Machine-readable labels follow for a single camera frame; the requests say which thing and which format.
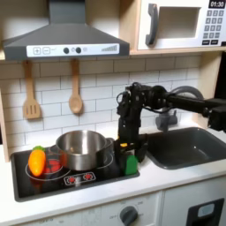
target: stovetop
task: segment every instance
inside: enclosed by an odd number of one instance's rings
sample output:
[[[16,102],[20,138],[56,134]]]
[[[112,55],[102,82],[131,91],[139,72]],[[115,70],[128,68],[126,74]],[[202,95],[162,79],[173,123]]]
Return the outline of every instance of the stovetop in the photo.
[[[47,162],[43,174],[35,177],[27,163],[31,150],[11,156],[14,196],[16,201],[35,200],[87,187],[104,185],[138,177],[139,172],[126,176],[117,164],[113,150],[109,150],[104,164],[89,171],[75,171],[60,165],[56,147],[47,147]]]

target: wooden spatula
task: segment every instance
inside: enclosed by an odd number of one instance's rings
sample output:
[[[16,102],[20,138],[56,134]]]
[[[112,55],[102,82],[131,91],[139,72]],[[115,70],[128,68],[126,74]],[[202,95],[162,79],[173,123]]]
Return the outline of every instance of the wooden spatula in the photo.
[[[80,113],[82,100],[79,96],[79,61],[72,60],[72,96],[69,105],[73,113]]]
[[[41,115],[39,103],[34,98],[34,85],[32,79],[32,63],[25,61],[23,63],[26,79],[26,101],[23,111],[27,119],[38,118]]]

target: digital clock display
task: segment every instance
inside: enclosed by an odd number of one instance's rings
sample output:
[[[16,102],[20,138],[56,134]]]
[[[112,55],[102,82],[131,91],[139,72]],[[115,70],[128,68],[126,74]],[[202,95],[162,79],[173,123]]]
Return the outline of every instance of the digital clock display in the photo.
[[[224,9],[225,8],[225,0],[210,0],[208,8]]]

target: orange carrot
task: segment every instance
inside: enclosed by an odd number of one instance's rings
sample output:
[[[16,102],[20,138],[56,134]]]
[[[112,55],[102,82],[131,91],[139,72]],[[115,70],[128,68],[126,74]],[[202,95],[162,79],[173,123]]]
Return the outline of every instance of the orange carrot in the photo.
[[[34,176],[38,177],[42,174],[45,168],[46,154],[45,148],[35,147],[28,159],[28,166]]]

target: range hood knob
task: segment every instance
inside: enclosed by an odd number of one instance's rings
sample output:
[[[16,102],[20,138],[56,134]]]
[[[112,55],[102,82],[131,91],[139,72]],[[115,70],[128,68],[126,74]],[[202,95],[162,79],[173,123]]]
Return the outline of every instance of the range hood knob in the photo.
[[[77,53],[81,53],[81,48],[80,47],[77,47],[75,50],[76,50]]]
[[[65,54],[69,54],[69,49],[68,48],[64,48],[64,53]]]

